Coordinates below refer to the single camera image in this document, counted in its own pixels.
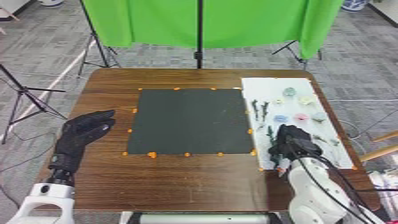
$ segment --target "metal stand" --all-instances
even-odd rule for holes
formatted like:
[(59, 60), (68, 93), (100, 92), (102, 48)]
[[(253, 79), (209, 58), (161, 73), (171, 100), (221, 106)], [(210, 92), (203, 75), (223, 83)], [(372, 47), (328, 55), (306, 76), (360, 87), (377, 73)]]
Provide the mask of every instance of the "metal stand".
[[(84, 0), (81, 0), (81, 5), (82, 5), (82, 9), (84, 9), (84, 15), (86, 15), (90, 27), (91, 27), (91, 37), (90, 37), (90, 42), (88, 42), (88, 46), (86, 46), (82, 64), (81, 64), (81, 68), (79, 68), (79, 78), (82, 77), (84, 65), (95, 65), (95, 66), (98, 66), (102, 68), (113, 68), (114, 66), (118, 66), (122, 68), (120, 62), (116, 60), (118, 53), (116, 53), (116, 50), (111, 47), (106, 47), (106, 49), (109, 51), (109, 59), (113, 58), (114, 61), (116, 61), (116, 64), (114, 65), (111, 65), (111, 63), (109, 63), (111, 60), (106, 57), (104, 46), (102, 46), (102, 42), (100, 42), (100, 38), (98, 38), (98, 34), (97, 34), (97, 29), (95, 29), (93, 22), (91, 22), (91, 17), (90, 17), (88, 9), (86, 9), (86, 6), (84, 6)], [(98, 51), (100, 51), (100, 55), (102, 55), (104, 65), (98, 65), (98, 64), (95, 64), (95, 63), (91, 63), (91, 62), (86, 61), (93, 40), (97, 41), (97, 46), (98, 46)]]
[[(36, 95), (31, 93), (31, 90), (36, 90), (36, 91), (47, 91), (47, 92), (66, 92), (63, 90), (56, 90), (56, 89), (42, 89), (42, 88), (31, 88), (27, 86), (22, 85), (22, 83), (18, 82), (15, 76), (11, 75), (4, 65), (0, 64), (0, 70), (4, 71), (4, 74), (17, 86), (15, 90), (17, 90), (17, 93), (18, 93), (18, 96), (17, 96), (17, 102), (15, 102), (15, 107), (13, 107), (13, 112), (11, 112), (11, 117), (10, 117), (10, 123), (8, 123), (8, 127), (6, 127), (6, 132), (4, 132), (4, 139), (2, 139), (2, 144), (6, 144), (6, 140), (8, 140), (8, 135), (10, 135), (10, 129), (11, 129), (11, 126), (20, 122), (24, 121), (26, 119), (29, 119), (34, 115), (38, 115), (40, 113), (50, 113), (54, 114), (56, 116), (59, 116), (65, 120), (66, 120), (66, 117), (65, 115), (59, 113), (59, 111), (52, 108), (52, 106), (49, 105), (49, 103), (36, 97)], [(22, 117), (20, 119), (17, 119), (17, 109), (18, 109), (18, 105), (20, 105), (20, 100), (22, 100), (22, 96), (27, 96), (31, 102), (34, 103), (40, 111), (36, 111), (34, 113), (31, 113), (26, 117)]]
[[(296, 57), (297, 62), (303, 64), (303, 70), (308, 70), (308, 60), (299, 58), (296, 51), (290, 48), (290, 45), (297, 42), (297, 40), (294, 40), (281, 48), (280, 50), (273, 53), (273, 55), (276, 55), (285, 49), (289, 49), (289, 51), (292, 52), (292, 55)], [(319, 50), (319, 59), (322, 60), (322, 51)]]
[(194, 59), (198, 60), (198, 69), (203, 68), (203, 6), (205, 0), (198, 0), (198, 51)]

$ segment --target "blue object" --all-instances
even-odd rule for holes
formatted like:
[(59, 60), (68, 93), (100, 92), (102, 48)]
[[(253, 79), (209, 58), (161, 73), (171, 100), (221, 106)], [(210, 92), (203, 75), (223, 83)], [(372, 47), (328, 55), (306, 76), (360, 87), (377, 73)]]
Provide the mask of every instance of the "blue object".
[(360, 12), (365, 9), (367, 4), (369, 0), (345, 0), (342, 8), (349, 12)]
[(290, 118), (285, 115), (276, 115), (276, 117), (274, 117), (276, 122), (287, 123), (289, 120), (290, 120)]

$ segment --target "orange clip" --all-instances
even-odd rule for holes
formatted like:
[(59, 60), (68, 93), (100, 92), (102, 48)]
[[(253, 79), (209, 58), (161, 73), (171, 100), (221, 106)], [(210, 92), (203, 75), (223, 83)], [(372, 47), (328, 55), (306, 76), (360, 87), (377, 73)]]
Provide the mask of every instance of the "orange clip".
[(257, 150), (257, 149), (253, 149), (253, 151), (251, 151), (251, 155), (253, 155), (253, 156), (258, 155), (258, 150)]
[(159, 155), (157, 155), (157, 152), (150, 152), (150, 153), (148, 153), (148, 156), (155, 159), (157, 156), (159, 156)]

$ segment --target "paper sheet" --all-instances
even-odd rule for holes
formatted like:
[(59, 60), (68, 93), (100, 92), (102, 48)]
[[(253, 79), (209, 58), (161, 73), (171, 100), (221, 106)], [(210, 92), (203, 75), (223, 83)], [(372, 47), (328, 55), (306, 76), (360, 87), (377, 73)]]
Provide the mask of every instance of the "paper sheet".
[[(326, 109), (321, 103), (319, 96), (315, 94), (312, 81), (306, 78), (244, 78), (242, 79), (244, 85), (244, 97), (246, 97), (246, 104), (249, 110), (249, 122), (253, 128), (253, 138), (255, 138), (255, 145), (258, 150), (258, 159), (260, 159), (260, 166), (264, 169), (274, 169), (274, 162), (271, 161), (271, 154), (269, 148), (271, 144), (271, 137), (267, 136), (269, 133), (269, 126), (274, 130), (274, 137), (278, 135), (280, 126), (283, 124), (296, 125), (299, 128), (312, 135), (319, 135), (321, 138), (326, 140), (315, 140), (315, 144), (319, 144), (324, 150), (324, 156), (335, 163), (340, 169), (353, 169), (353, 159), (347, 153), (345, 145), (338, 138), (338, 132), (335, 130), (335, 126), (331, 123), (331, 119), (328, 116), (328, 120), (321, 123), (313, 121), (312, 116), (319, 112), (326, 113)], [(285, 96), (283, 92), (289, 87), (296, 88), (297, 94), (294, 97)], [(313, 103), (310, 105), (303, 105), (299, 102), (301, 97), (312, 97)], [(258, 100), (258, 119), (257, 119), (257, 112), (253, 107), (253, 101)], [(265, 121), (262, 119), (264, 110), (262, 105), (269, 102), (269, 114), (265, 117)], [(303, 113), (310, 116), (306, 121), (297, 120), (294, 117)], [(281, 123), (274, 121), (276, 115), (285, 115), (289, 117), (289, 122)]]

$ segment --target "gray carpet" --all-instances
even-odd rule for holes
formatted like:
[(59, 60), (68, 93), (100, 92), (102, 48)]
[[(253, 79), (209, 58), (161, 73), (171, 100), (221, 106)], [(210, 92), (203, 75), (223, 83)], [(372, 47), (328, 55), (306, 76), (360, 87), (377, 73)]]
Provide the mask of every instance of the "gray carpet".
[[(20, 15), (22, 22), (2, 22), (0, 26), (10, 35), (0, 35), (0, 61), (13, 71), (26, 85), (47, 88), (72, 64), (86, 46), (88, 22), (77, 1), (66, 1), (58, 9), (47, 9), (36, 3)], [(207, 68), (246, 69), (301, 69), (290, 52), (276, 56), (273, 51), (283, 45), (267, 45), (239, 49), (207, 50)], [(132, 49), (116, 49), (123, 67), (194, 68), (194, 49), (138, 44)], [(361, 13), (340, 13), (331, 35), (324, 46), (324, 60), (310, 61), (308, 70), (317, 80), (329, 100), (397, 99), (398, 98), (398, 29), (367, 9)], [(100, 62), (93, 47), (90, 60)], [(77, 81), (77, 66), (63, 78), (56, 88), (68, 93), (52, 95), (52, 105), (65, 115), (70, 114), (82, 92), (86, 79), (95, 67), (84, 70), (84, 79)], [(11, 113), (15, 91), (0, 82), (0, 127)], [(398, 102), (340, 102), (333, 101), (333, 108), (342, 120), (365, 130), (377, 120), (398, 109)], [(63, 120), (43, 114), (17, 126), (15, 132), (24, 139), (59, 131)], [(385, 145), (397, 143), (390, 140), (372, 143), (370, 139), (398, 127), (398, 113), (361, 135), (358, 142), (370, 152)], [(54, 135), (22, 141), (11, 134), (8, 145), (0, 146), (0, 169), (33, 158), (54, 144)], [(24, 201), (36, 181), (36, 175), (47, 156), (6, 171), (0, 182), (10, 195)], [(398, 167), (398, 154), (385, 156), (367, 164), (369, 170)], [(17, 208), (4, 194), (0, 194), (0, 223), (11, 218)], [(118, 214), (77, 212), (77, 223), (118, 223)]]

